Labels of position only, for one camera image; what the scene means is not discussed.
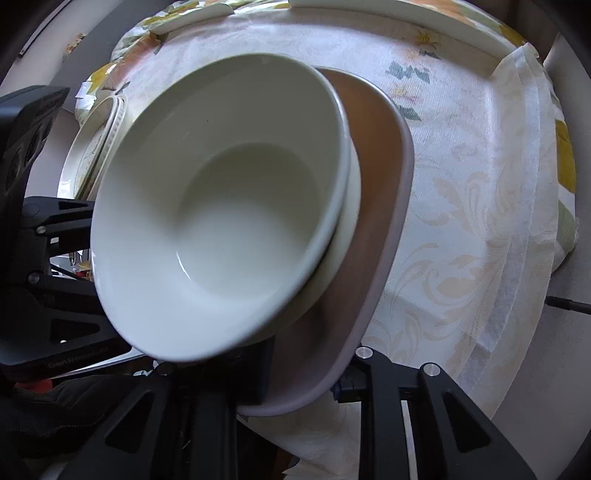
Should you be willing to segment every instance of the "tablecloth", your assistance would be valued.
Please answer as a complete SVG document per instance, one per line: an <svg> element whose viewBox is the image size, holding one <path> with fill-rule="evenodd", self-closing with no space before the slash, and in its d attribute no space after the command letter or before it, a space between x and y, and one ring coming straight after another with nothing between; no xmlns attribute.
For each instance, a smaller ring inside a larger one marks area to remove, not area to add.
<svg viewBox="0 0 591 480"><path fill-rule="evenodd" d="M170 33L125 73L129 107L138 115L185 74L253 51L356 73L399 106L415 144L413 192L363 343L413 367L440 364L492 416L535 330L557 234L555 120L535 50L499 62L392 18L254 10ZM288 478L346 479L356 478L359 415L327 393L246 425L300 457Z"/></svg>

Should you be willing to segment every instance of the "black device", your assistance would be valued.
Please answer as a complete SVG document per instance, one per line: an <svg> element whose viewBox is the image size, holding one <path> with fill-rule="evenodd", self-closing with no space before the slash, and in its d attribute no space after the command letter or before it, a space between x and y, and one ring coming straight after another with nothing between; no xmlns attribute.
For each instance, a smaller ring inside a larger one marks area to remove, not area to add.
<svg viewBox="0 0 591 480"><path fill-rule="evenodd" d="M66 93L31 87L0 99L0 237L8 252L0 264L5 387L129 350L92 282L51 275L51 257L89 247L93 203L24 198L31 165ZM236 480L236 405L264 399L272 346L265 340L187 368L160 365L98 427L60 479ZM409 405L421 480L535 478L436 364L404 367L360 347L333 395L362 405L360 480L410 478L402 400ZM23 468L7 447L0 471L21 479Z"/></svg>

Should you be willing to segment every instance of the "cream bowl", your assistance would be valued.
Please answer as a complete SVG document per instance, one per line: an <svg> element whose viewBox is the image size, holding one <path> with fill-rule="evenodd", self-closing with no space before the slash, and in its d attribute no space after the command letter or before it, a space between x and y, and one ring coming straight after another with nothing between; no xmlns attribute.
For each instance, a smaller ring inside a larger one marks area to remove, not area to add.
<svg viewBox="0 0 591 480"><path fill-rule="evenodd" d="M315 269L349 164L343 106L308 65L250 54L179 80L130 127L96 199L93 273L115 329L169 361L240 345Z"/></svg>

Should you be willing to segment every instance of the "bowl bottom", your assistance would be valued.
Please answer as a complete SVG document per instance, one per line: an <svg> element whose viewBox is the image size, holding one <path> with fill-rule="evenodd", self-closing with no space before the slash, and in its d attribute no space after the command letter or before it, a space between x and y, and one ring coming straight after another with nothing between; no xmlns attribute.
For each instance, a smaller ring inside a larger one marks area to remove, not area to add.
<svg viewBox="0 0 591 480"><path fill-rule="evenodd" d="M264 143L232 147L183 195L178 261L208 293L267 298L296 270L320 209L312 173L292 152Z"/></svg>

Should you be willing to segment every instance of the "silver bolt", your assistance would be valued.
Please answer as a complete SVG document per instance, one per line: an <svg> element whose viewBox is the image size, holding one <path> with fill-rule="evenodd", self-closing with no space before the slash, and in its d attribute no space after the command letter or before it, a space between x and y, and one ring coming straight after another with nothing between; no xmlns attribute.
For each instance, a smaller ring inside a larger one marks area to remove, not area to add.
<svg viewBox="0 0 591 480"><path fill-rule="evenodd" d="M29 281L29 283L31 285L34 285L35 283L37 283L39 281L41 277L39 276L39 274L37 272L33 272L30 273L27 280Z"/></svg>
<svg viewBox="0 0 591 480"><path fill-rule="evenodd" d="M441 373L441 368L436 364L427 364L423 367L423 371L426 375L429 375L429 377L436 377Z"/></svg>
<svg viewBox="0 0 591 480"><path fill-rule="evenodd" d="M359 358L369 358L373 354L374 354L374 351L367 346L360 346L355 351L355 355L357 355Z"/></svg>

